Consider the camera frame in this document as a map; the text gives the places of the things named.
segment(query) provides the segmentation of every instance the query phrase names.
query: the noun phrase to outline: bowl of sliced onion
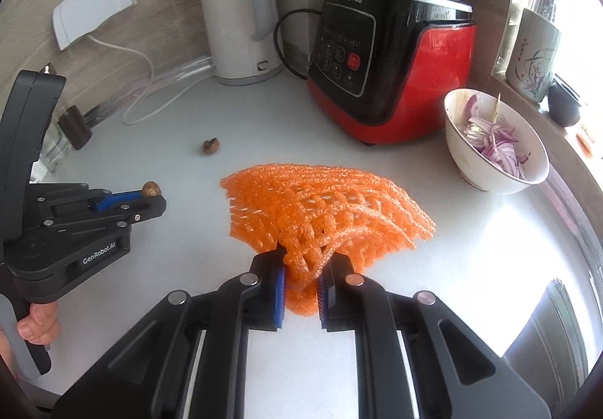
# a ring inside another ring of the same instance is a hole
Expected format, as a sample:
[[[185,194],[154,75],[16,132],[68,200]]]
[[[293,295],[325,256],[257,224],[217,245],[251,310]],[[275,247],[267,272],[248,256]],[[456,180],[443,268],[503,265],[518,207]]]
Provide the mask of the bowl of sliced onion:
[[[540,137],[500,96],[455,89],[444,98],[444,111],[448,149],[470,188],[511,194],[549,175]]]

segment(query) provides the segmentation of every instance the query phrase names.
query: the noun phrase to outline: countertop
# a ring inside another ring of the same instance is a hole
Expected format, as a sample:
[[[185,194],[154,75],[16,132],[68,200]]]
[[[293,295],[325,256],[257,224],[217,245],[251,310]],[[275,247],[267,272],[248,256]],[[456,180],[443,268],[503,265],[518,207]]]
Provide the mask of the countertop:
[[[133,118],[181,86],[145,99]],[[199,153],[218,137],[219,151]],[[228,236],[221,178],[264,163],[346,166],[390,178],[436,223],[432,240],[387,255],[366,270],[388,291],[438,295],[502,356],[548,283],[571,298],[589,358],[603,329],[589,273],[572,234],[538,187],[481,194],[459,178],[444,132],[395,146],[367,147],[332,123],[305,83],[284,72],[264,83],[221,86],[209,79],[158,116],[133,127],[118,115],[93,130],[49,181],[86,182],[113,192],[156,181],[162,217],[136,224],[132,251],[59,300],[62,333],[52,370],[37,385],[62,394],[167,293],[213,291],[249,267],[253,250]],[[318,317],[287,311],[276,333],[249,337],[245,418],[358,416],[354,335],[327,334]]]

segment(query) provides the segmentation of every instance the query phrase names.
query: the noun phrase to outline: orange foam net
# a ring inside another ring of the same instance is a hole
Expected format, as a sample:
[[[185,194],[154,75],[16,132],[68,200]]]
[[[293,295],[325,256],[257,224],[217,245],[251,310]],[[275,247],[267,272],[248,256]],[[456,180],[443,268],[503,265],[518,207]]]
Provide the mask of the orange foam net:
[[[406,191],[357,169],[267,164],[224,178],[230,235],[257,252],[287,249],[286,306],[318,310],[316,279],[334,252],[360,273],[389,252],[414,249],[435,225]]]

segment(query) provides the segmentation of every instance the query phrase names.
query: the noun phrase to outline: window sill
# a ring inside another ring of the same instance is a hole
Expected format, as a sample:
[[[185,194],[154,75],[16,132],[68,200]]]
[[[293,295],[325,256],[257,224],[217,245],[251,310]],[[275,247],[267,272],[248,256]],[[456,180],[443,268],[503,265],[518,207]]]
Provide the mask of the window sill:
[[[540,136],[551,164],[582,206],[599,240],[603,240],[603,159],[599,145],[590,143],[583,130],[583,120],[563,128],[549,116],[546,104],[540,106],[524,98],[509,86],[504,73],[492,75],[486,92],[497,96],[521,114]],[[593,151],[588,155],[578,141],[580,134]]]

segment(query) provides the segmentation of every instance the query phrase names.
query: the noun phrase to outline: white bowl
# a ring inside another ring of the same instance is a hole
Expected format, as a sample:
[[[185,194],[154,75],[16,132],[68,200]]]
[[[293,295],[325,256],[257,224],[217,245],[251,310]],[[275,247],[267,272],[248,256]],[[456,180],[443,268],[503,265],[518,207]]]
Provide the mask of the white bowl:
[[[480,116],[491,118],[496,107],[496,98],[491,95],[472,89],[454,89],[444,98],[446,143],[462,180],[476,191],[500,194],[517,193],[530,185],[543,182],[549,175],[549,157],[545,146],[530,124],[504,102],[500,102],[499,114],[515,127],[513,136],[519,140],[515,144],[516,149],[522,154],[530,154],[528,161],[523,165],[526,179],[516,178],[499,169],[468,142],[459,128],[464,128],[465,106],[472,95],[478,97]]]

